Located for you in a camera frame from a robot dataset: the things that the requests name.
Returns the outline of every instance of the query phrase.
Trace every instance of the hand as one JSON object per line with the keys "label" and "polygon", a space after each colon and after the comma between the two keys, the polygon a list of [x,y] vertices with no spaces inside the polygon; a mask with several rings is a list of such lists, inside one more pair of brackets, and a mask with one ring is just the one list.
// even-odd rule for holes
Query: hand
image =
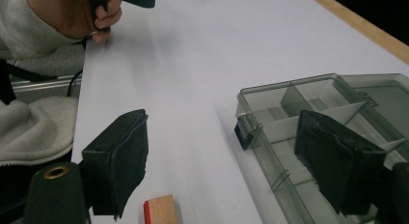
{"label": "hand", "polygon": [[[79,40],[95,32],[93,40],[102,42],[110,35],[109,32],[95,29],[88,0],[27,0],[27,2],[39,18],[68,38]],[[121,2],[110,0],[108,12],[105,12],[102,6],[96,8],[95,26],[105,28],[117,23],[122,15]]]}

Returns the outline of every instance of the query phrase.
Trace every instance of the finger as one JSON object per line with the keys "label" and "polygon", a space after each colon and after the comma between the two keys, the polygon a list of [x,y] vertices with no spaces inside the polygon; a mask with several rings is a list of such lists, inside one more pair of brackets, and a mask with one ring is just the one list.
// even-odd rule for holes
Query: finger
{"label": "finger", "polygon": [[93,34],[93,41],[94,42],[105,42],[109,36],[111,35],[111,32],[96,32]]}
{"label": "finger", "polygon": [[118,10],[121,8],[121,0],[109,0],[108,2],[108,12],[106,12],[102,6],[98,6],[96,8],[96,17],[103,19],[106,16],[110,16],[112,14],[115,14],[118,12]]}
{"label": "finger", "polygon": [[121,9],[119,9],[115,14],[112,14],[110,16],[106,16],[103,19],[97,18],[95,20],[95,26],[97,28],[99,28],[99,29],[110,27],[110,26],[116,24],[120,20],[122,15],[123,15],[123,11]]}

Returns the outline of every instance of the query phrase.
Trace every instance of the wooden block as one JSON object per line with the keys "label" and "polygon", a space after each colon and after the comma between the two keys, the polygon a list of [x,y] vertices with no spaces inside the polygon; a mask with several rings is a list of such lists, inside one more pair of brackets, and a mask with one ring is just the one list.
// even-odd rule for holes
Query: wooden block
{"label": "wooden block", "polygon": [[145,224],[177,224],[177,210],[172,194],[146,201],[144,213]]}

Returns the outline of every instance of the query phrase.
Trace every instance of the white table surface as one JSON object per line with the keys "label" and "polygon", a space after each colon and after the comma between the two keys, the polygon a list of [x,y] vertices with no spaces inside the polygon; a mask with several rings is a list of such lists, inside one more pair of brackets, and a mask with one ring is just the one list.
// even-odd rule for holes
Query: white table surface
{"label": "white table surface", "polygon": [[[149,114],[147,174],[118,223],[174,194],[181,224],[286,223],[251,151],[233,134],[242,88],[409,67],[313,0],[123,3],[106,43],[87,45],[73,161],[118,116]],[[114,223],[93,216],[93,223]]]}

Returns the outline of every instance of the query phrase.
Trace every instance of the red edge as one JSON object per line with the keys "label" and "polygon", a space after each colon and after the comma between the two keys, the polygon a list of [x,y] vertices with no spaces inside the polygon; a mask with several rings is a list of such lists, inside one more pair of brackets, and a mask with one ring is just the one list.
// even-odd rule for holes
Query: red edge
{"label": "red edge", "polygon": [[145,224],[151,224],[150,222],[150,202],[146,201],[144,204],[144,215],[145,215]]}

